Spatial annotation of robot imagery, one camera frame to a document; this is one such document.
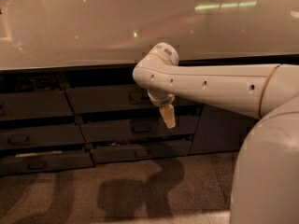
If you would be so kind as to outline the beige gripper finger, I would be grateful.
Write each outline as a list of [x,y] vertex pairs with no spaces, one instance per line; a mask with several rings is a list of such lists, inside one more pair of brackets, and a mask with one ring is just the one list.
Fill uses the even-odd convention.
[[159,108],[160,114],[168,129],[176,127],[175,109],[172,105],[166,105]]

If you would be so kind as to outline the white robot base body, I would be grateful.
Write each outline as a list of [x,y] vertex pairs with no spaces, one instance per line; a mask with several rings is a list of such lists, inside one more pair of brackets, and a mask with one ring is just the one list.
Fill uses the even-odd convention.
[[230,224],[299,224],[299,97],[247,135],[235,165]]

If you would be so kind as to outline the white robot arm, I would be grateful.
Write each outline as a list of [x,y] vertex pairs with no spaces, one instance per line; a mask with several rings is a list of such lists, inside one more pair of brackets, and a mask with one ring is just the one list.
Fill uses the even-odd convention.
[[134,81],[148,91],[167,127],[175,126],[179,96],[256,119],[294,113],[299,67],[290,64],[180,66],[177,51],[159,43],[138,63]]

